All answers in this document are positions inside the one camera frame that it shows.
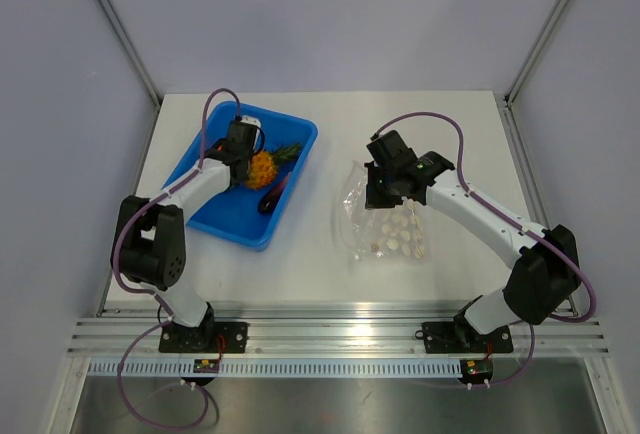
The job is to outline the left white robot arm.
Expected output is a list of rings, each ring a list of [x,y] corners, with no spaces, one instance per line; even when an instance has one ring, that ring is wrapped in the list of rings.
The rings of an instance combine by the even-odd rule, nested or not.
[[[120,205],[112,272],[123,290],[152,296],[166,313],[163,353],[244,351],[247,325],[217,323],[211,304],[183,277],[185,226],[214,197],[248,180],[251,161],[263,146],[260,121],[235,117],[225,137],[210,148],[201,144],[197,162],[175,182],[153,198],[131,195]]]

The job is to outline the clear zip top bag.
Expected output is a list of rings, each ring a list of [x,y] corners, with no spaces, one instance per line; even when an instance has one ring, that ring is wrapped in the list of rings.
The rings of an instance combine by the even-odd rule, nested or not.
[[[356,261],[418,263],[427,259],[430,255],[427,208],[403,200],[395,207],[368,209],[366,187],[367,171],[361,162],[354,161],[333,207],[335,240]]]

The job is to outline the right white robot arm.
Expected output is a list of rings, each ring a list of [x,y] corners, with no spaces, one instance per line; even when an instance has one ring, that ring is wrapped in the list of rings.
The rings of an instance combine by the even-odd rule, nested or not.
[[[421,157],[376,154],[365,168],[366,208],[392,208],[404,200],[428,206],[481,240],[510,270],[504,287],[470,301],[445,323],[440,341],[446,351],[479,353],[497,347],[507,326],[541,324],[584,285],[568,228],[549,229],[502,211],[443,156],[433,151]]]

